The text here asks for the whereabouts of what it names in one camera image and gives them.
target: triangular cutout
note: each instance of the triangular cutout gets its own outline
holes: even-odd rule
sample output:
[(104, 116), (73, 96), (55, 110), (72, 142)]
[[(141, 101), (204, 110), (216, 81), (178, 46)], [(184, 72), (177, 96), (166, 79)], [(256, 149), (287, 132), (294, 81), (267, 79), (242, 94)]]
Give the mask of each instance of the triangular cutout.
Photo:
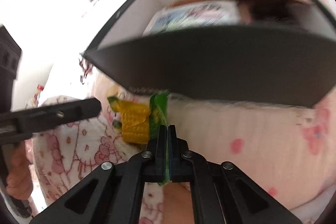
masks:
[(265, 201), (258, 193), (256, 193), (250, 186), (244, 182), (244, 180), (236, 179), (236, 186), (240, 190), (243, 196), (246, 206), (251, 214), (256, 214), (269, 207), (267, 201)]
[(69, 198), (64, 206), (71, 211), (74, 211), (78, 214), (83, 214), (85, 209), (90, 201), (90, 198), (95, 191), (95, 188), (98, 184), (97, 179), (91, 180), (86, 186), (80, 189), (79, 192), (74, 194), (71, 198)]

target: yellow corn plush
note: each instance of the yellow corn plush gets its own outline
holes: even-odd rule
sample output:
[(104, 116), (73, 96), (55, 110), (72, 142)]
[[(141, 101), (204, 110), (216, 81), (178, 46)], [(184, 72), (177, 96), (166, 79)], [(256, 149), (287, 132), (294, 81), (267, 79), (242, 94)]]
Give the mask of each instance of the yellow corn plush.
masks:
[(114, 112), (121, 115), (121, 132), (127, 143), (146, 144), (150, 139), (149, 106), (109, 97)]

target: red dot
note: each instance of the red dot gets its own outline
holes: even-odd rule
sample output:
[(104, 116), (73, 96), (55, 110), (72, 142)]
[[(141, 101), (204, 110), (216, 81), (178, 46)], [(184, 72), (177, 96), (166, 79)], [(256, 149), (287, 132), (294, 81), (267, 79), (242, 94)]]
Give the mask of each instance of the red dot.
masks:
[(268, 189), (267, 193), (269, 193), (269, 195), (271, 195), (271, 196), (275, 196), (275, 195), (278, 194), (278, 190), (271, 187), (270, 189)]
[(230, 143), (231, 153), (233, 154), (239, 154), (244, 146), (244, 140), (243, 139), (235, 139)]

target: metal pin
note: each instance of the metal pin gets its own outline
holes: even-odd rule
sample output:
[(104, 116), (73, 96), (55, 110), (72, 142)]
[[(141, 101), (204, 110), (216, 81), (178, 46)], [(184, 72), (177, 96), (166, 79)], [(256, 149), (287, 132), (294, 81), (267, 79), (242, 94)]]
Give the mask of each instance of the metal pin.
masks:
[(103, 162), (101, 164), (101, 168), (104, 170), (110, 170), (112, 168), (113, 164), (109, 161)]
[(64, 118), (64, 112), (62, 112), (62, 111), (57, 111), (56, 116), (57, 116), (58, 118)]
[(150, 152), (148, 150), (141, 153), (141, 156), (144, 157), (144, 158), (150, 158), (152, 155), (153, 155), (152, 152)]
[(230, 161), (224, 161), (223, 162), (223, 168), (226, 170), (231, 170), (233, 169), (233, 163)]
[(190, 150), (184, 151), (183, 156), (186, 158), (191, 158), (193, 156), (193, 152)]

